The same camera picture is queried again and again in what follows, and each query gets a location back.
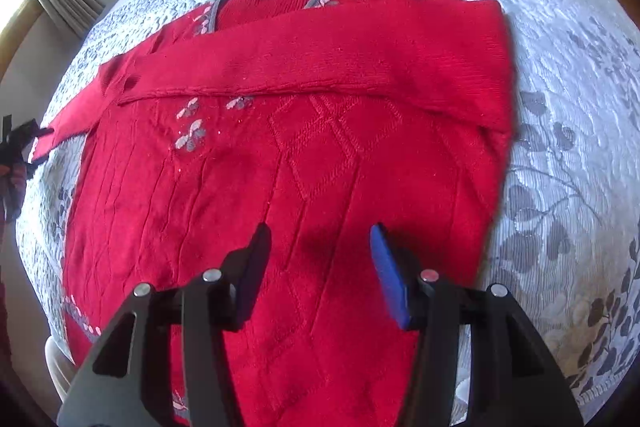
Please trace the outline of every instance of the window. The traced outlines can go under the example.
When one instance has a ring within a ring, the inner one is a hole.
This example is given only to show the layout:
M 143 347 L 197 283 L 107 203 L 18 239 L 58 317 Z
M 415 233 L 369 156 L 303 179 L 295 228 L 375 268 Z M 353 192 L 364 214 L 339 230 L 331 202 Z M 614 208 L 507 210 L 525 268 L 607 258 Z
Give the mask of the window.
M 38 0 L 0 0 L 0 82 L 42 11 Z
M 16 16 L 25 0 L 0 0 L 0 33 L 4 31 L 11 19 Z

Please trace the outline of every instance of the leaf pattern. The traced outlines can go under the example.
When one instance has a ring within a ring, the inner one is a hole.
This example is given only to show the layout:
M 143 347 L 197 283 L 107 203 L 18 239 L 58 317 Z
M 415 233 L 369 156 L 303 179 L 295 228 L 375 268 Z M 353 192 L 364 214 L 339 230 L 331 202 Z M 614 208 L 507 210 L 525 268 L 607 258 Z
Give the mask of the leaf pattern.
M 580 394 L 586 393 L 588 390 L 590 390 L 593 387 L 593 377 L 589 377 L 589 380 L 587 380 L 587 383 L 584 385 L 584 387 L 580 390 Z
M 596 354 L 593 355 L 593 362 L 597 362 L 598 359 L 602 356 L 602 354 L 604 353 L 605 347 L 607 347 L 608 340 L 609 339 L 607 337 L 604 337 L 604 339 L 602 340 L 602 343 L 600 344 L 600 347 L 596 351 Z
M 633 339 L 629 340 L 628 343 L 626 343 L 625 349 L 623 349 L 622 353 L 620 353 L 620 365 L 623 365 L 626 362 L 626 357 L 629 356 L 629 353 L 631 353 L 635 345 L 636 341 Z
M 603 325 L 600 326 L 600 329 L 598 330 L 598 334 L 596 335 L 596 339 L 593 341 L 593 343 L 597 343 L 602 336 L 604 335 L 604 332 L 607 331 L 607 326 L 608 323 L 604 323 Z
M 618 314 L 618 318 L 616 320 L 616 328 L 619 328 L 620 324 L 622 324 L 622 321 L 625 320 L 625 315 L 626 315 L 626 304 L 624 304 L 622 308 L 620 308 L 620 313 Z
M 578 367 L 582 368 L 585 365 L 587 365 L 587 362 L 589 362 L 589 356 L 591 354 L 591 348 L 593 347 L 593 344 L 589 343 L 587 344 L 587 347 L 585 347 L 582 350 L 582 353 L 580 354 L 580 357 L 578 357 Z
M 620 328 L 620 335 L 622 337 L 628 337 L 629 331 L 631 330 L 631 317 L 627 317 Z
M 517 272 L 526 273 L 535 264 L 541 243 L 535 231 L 516 232 L 500 245 L 498 255 L 501 259 L 513 261 Z
M 546 151 L 545 141 L 535 127 L 528 123 L 523 123 L 518 130 L 516 140 L 520 145 L 530 152 Z
M 607 353 L 607 358 L 604 359 L 604 362 L 602 363 L 598 372 L 596 373 L 598 377 L 601 377 L 605 373 L 608 373 L 609 371 L 611 371 L 611 369 L 613 368 L 613 365 L 616 363 L 617 355 L 618 355 L 618 352 L 616 351 L 616 348 L 611 347 L 609 349 L 609 352 Z
M 531 191 L 520 184 L 511 185 L 507 190 L 506 213 L 512 221 L 530 221 L 541 214 Z
M 604 315 L 604 302 L 602 299 L 595 299 L 591 303 L 591 310 L 589 311 L 589 317 L 587 318 L 588 327 L 595 326 L 602 316 Z
M 575 132 L 570 127 L 556 122 L 554 124 L 554 136 L 556 136 L 556 145 L 561 151 L 568 151 L 574 148 Z
M 550 261 L 556 261 L 559 255 L 570 253 L 572 246 L 566 228 L 557 219 L 554 219 L 546 236 L 547 258 Z
M 575 375 L 577 378 L 575 378 L 574 383 L 571 384 L 571 389 L 578 389 L 586 375 L 587 373 L 585 371 L 581 372 L 580 375 Z
M 573 384 L 578 380 L 579 375 L 569 375 L 564 379 L 567 385 L 573 386 Z
M 609 296 L 607 296 L 607 311 L 611 311 L 611 307 L 613 306 L 613 299 L 616 296 L 615 290 L 611 290 Z
M 521 91 L 520 98 L 522 99 L 522 105 L 530 113 L 536 116 L 542 116 L 546 113 L 545 95 L 542 92 L 527 92 Z
M 631 282 L 631 269 L 627 268 L 625 272 L 625 276 L 622 279 L 622 286 L 620 291 L 622 293 L 627 293 L 629 291 L 629 283 Z

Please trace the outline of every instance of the bedspread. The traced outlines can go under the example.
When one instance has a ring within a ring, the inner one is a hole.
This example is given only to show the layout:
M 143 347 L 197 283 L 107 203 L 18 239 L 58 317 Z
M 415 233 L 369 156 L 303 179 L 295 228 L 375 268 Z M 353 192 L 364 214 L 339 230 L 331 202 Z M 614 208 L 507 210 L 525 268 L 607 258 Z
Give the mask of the bedspread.
M 108 14 L 67 71 L 44 124 L 98 65 L 205 1 L 130 0 Z M 640 351 L 640 34 L 615 0 L 498 1 L 513 33 L 519 131 L 478 285 L 501 282 L 513 291 L 586 411 Z M 62 347 L 61 310 L 76 310 L 60 278 L 83 143 L 75 138 L 52 152 L 30 183 L 17 228 Z M 466 410 L 468 332 L 461 344 L 453 421 Z

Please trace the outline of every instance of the blue gripper pad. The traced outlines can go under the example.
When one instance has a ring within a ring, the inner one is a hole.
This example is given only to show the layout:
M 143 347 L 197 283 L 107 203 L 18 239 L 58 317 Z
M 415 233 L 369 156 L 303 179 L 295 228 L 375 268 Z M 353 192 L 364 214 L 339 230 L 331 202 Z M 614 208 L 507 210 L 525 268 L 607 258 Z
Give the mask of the blue gripper pad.
M 404 283 L 400 267 L 394 259 L 386 241 L 382 225 L 371 227 L 369 234 L 371 257 L 376 266 L 380 285 L 385 295 L 386 306 L 400 328 L 406 330 L 411 322 L 408 302 L 408 288 Z

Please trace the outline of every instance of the red sweater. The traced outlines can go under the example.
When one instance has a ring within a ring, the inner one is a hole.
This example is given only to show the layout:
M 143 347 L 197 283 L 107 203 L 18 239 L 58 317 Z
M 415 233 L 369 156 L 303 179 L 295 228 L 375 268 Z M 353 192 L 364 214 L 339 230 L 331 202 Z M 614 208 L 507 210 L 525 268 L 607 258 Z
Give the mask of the red sweater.
M 247 425 L 391 425 L 415 337 L 386 313 L 368 231 L 473 283 L 511 139 L 508 31 L 492 0 L 307 1 L 166 26 L 100 68 L 36 157 L 87 133 L 63 283 L 92 331 L 137 283 L 184 285 L 265 221 L 254 316 L 226 337 Z

